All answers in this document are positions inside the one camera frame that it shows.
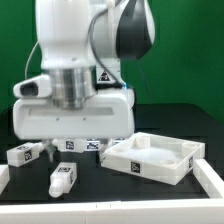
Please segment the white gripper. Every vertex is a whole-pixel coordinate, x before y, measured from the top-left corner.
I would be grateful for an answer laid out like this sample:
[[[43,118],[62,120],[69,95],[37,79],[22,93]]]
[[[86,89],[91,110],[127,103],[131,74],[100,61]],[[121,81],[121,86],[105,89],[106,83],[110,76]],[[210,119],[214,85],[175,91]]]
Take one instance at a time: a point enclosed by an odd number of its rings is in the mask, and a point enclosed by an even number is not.
[[[13,127],[20,139],[42,140],[49,161],[57,147],[51,139],[99,138],[99,158],[112,146],[107,138],[125,138],[134,132],[134,91],[99,90],[81,109],[62,109],[53,104],[52,79],[42,74],[13,88],[18,98],[13,106]]]

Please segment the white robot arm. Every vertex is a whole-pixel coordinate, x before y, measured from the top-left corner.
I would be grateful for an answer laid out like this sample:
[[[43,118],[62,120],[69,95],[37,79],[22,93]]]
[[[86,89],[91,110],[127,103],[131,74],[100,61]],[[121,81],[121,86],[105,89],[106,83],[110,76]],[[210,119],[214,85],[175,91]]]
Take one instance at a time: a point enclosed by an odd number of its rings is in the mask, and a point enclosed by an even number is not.
[[[99,84],[105,59],[136,60],[155,39],[147,0],[35,0],[41,71],[13,88],[20,139],[125,138],[134,132],[134,91],[115,78]]]

